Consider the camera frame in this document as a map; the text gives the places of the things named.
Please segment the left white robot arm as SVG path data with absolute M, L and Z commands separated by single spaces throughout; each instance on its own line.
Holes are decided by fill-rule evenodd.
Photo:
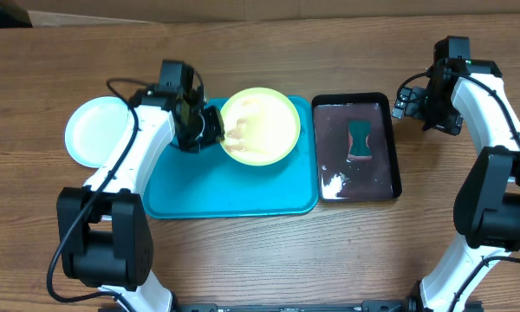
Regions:
M 46 275 L 58 302 L 109 296 L 125 311 L 174 311 L 174 294 L 153 274 L 153 239 L 142 195 L 166 146 L 200 153 L 222 140 L 218 108 L 198 71 L 164 60 L 156 83 L 136 81 L 130 115 L 106 163 L 81 188 L 64 188 L 56 211 L 60 243 Z

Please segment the light blue plate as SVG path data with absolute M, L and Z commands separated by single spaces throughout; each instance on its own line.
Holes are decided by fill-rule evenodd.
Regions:
M 87 101 L 71 115 L 64 132 L 65 147 L 80 165 L 103 165 L 125 132 L 129 111 L 118 97 Z

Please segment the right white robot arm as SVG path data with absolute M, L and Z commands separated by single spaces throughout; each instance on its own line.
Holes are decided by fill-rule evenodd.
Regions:
M 500 262 L 518 263 L 520 250 L 520 121 L 494 61 L 471 57 L 465 36 L 435 43 L 425 88 L 403 82 L 392 115 L 457 135 L 465 127 L 477 159 L 453 206 L 457 232 L 435 269 L 414 286 L 405 311 L 480 311 L 472 291 Z

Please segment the green sponge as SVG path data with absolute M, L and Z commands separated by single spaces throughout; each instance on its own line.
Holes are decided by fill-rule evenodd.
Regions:
M 348 123 L 348 159 L 370 160 L 372 153 L 367 143 L 371 124 L 367 120 L 351 120 Z

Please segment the yellow plate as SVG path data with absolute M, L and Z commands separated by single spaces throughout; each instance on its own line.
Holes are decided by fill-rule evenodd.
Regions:
M 268 166 L 285 158 L 301 132 L 298 111 L 284 94 L 271 88 L 247 88 L 222 106 L 221 147 L 247 166 Z

